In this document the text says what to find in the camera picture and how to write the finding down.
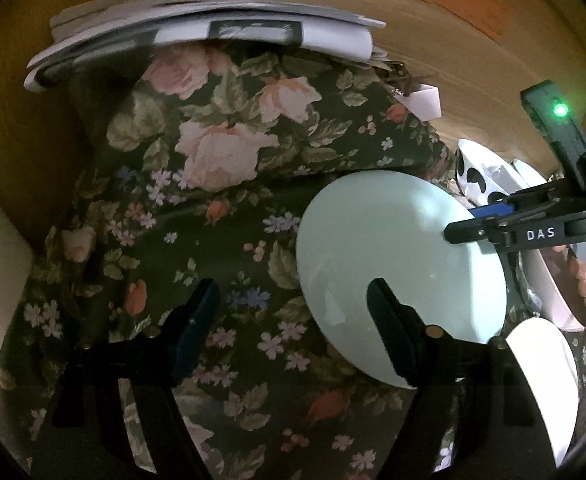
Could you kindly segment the person's right hand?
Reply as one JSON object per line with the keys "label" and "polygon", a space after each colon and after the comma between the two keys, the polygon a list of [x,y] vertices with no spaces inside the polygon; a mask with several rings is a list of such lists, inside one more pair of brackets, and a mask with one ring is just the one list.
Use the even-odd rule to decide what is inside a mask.
{"label": "person's right hand", "polygon": [[558,289],[568,304],[576,306],[577,300],[586,308],[586,263],[567,246],[553,248],[558,268]]}

